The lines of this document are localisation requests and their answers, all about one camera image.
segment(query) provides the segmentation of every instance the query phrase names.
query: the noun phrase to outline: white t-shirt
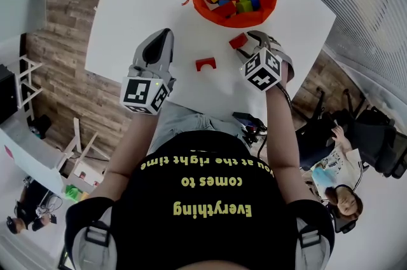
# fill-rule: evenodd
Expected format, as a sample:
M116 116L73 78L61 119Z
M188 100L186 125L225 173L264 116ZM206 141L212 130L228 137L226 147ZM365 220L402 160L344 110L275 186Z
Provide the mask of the white t-shirt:
M344 184L355 191L362 179L363 167L358 149L349 151L344 155L342 146L339 144L328 156L314 165L312 170L314 170L318 164L322 164L324 171L332 175L334 188ZM315 180L314 183L319 196L324 200L327 199L325 195L326 186L323 186Z

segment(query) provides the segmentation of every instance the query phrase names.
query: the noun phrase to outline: strap buckle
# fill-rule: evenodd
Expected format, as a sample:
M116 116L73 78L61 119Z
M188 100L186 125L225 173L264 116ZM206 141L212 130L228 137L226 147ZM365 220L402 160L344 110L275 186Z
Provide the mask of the strap buckle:
M104 247L109 247L109 237L109 227L100 220L92 222L85 232L85 241Z
M300 231L300 244L302 248L314 246L321 242L321 234L314 226L307 225Z

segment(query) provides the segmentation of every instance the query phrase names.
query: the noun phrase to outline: backpack strap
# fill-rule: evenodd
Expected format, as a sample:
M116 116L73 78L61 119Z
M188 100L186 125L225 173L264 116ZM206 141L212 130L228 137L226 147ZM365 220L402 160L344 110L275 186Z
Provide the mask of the backpack strap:
M110 233L112 207L75 236L72 263L76 270L115 270L117 249Z
M330 256L329 241L319 230L297 218L295 270L323 270Z

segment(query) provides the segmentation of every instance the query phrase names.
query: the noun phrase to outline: person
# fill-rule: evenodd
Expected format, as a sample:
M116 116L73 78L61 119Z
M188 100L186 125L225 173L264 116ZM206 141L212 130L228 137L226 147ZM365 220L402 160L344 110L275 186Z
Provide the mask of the person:
M31 183L25 181L25 183L20 200L16 201L15 218L7 217L7 227L13 234L20 234L23 230L28 229L30 224L31 230L35 232L51 222L49 214L38 217L36 213L37 207L48 194L48 189L35 180Z
M334 206L337 215L355 220L363 211L362 200L354 192L363 175L361 159L341 126L336 126L332 132L335 148L312 168L312 178L320 197Z
M67 211L76 269L296 269L298 249L314 244L325 247L324 267L331 217L302 180L286 96L276 86L265 95L268 163L234 123L168 101L160 117L135 114L102 183ZM316 241L306 244L306 233Z

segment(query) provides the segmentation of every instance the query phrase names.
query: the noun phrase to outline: hair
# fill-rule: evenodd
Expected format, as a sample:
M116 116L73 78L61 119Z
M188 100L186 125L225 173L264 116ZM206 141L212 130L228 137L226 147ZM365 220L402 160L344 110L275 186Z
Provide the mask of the hair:
M362 214L363 202L360 199L360 197L358 197L357 194L351 188L346 186L346 189L349 190L349 192L352 193L356 199L357 210L352 215L346 216L346 215L342 214L341 211L339 211L339 208L337 207L338 206L338 194L336 193L336 188L327 187L325 190L325 195L326 195L329 203L334 206L333 209L337 216L339 216L342 219L349 220L349 221L356 220Z
M13 233L17 234L17 226L11 217L7 217L7 228Z

